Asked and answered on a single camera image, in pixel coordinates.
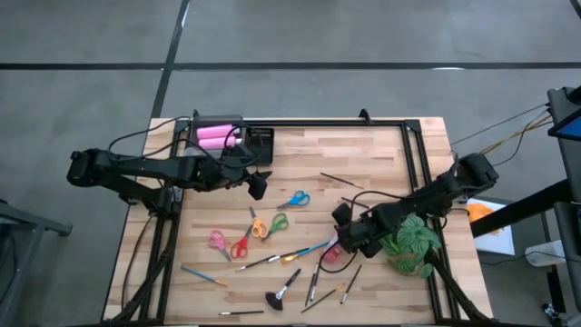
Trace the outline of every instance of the makeup brush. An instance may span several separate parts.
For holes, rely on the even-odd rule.
[[[266,300],[266,303],[269,304],[272,309],[276,311],[282,311],[282,295],[284,295],[284,293],[289,289],[289,286],[291,286],[292,282],[294,282],[299,273],[300,268],[290,277],[287,283],[282,286],[280,291],[266,292],[264,294],[264,300]]]

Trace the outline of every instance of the gray floor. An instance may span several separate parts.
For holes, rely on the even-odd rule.
[[[162,62],[179,0],[0,4],[0,62]],[[177,61],[575,61],[581,20],[568,1],[192,1]],[[43,241],[17,325],[96,322],[126,206],[104,189],[65,180],[73,150],[104,148],[143,129],[161,72],[0,71],[0,198],[74,224]],[[544,103],[551,87],[578,85],[577,70],[174,72],[162,116],[444,116],[451,141]],[[532,119],[521,117],[455,146],[479,151]],[[119,144],[137,154],[138,136]],[[516,144],[492,153],[494,163]],[[488,196],[516,200],[564,178],[556,141],[527,135],[498,168]],[[519,251],[543,242],[538,221],[515,226]],[[483,256],[483,261],[497,258]],[[495,316],[547,324],[544,271],[483,266]],[[530,288],[524,281],[531,281]],[[573,310],[573,303],[568,302]]]

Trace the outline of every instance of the green leaves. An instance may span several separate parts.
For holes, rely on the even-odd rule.
[[[442,243],[438,235],[431,231],[415,214],[410,214],[401,224],[396,233],[387,235],[379,240],[383,251],[391,257],[390,263],[404,274],[415,274],[416,268],[421,267],[419,275],[428,278],[433,272],[431,264],[424,264],[424,256],[430,248],[440,248]]]
[[[380,240],[381,245],[383,245],[383,251],[389,256],[396,256],[399,254],[399,247],[397,244],[390,240],[389,236],[384,237]]]
[[[418,238],[410,247],[411,251],[416,254],[417,260],[421,260],[429,249],[429,242]]]
[[[434,249],[439,249],[440,247],[442,247],[442,243],[439,241],[439,238],[436,235],[436,233],[432,232],[428,228],[422,228],[421,230],[419,230],[418,238],[421,240],[428,241],[429,245],[431,245]]]
[[[416,262],[412,259],[399,259],[396,265],[403,273],[413,273],[416,269]]]
[[[412,232],[419,231],[425,225],[426,223],[413,213],[408,215],[408,218],[401,224],[402,229],[411,230]]]
[[[426,264],[419,270],[419,277],[427,279],[434,272],[434,266],[431,263]]]
[[[432,247],[434,249],[439,249],[442,247],[442,242],[439,241],[439,238],[437,236],[434,237],[434,239],[430,242],[430,244],[432,245]]]
[[[410,247],[416,241],[416,234],[408,229],[400,229],[397,237],[398,245],[401,248]]]

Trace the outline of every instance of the blue scissors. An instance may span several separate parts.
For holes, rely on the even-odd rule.
[[[278,210],[280,209],[284,209],[290,205],[299,205],[299,206],[305,206],[307,204],[309,204],[310,202],[310,195],[306,194],[303,191],[297,191],[293,196],[292,199],[290,199],[290,201],[288,201],[285,204],[281,204],[277,207]]]

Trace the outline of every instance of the blue handle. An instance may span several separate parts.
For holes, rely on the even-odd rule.
[[[299,252],[298,255],[299,256],[303,256],[303,255],[305,255],[307,253],[311,253],[311,252],[313,252],[313,251],[315,251],[317,249],[320,249],[321,247],[323,247],[323,246],[325,246],[327,244],[329,244],[329,242],[323,242],[321,244],[315,245],[315,246],[311,247],[309,250],[305,250],[305,251]]]
[[[310,202],[310,195],[304,193],[303,191],[297,191],[290,199],[289,204],[292,205],[307,205]]]

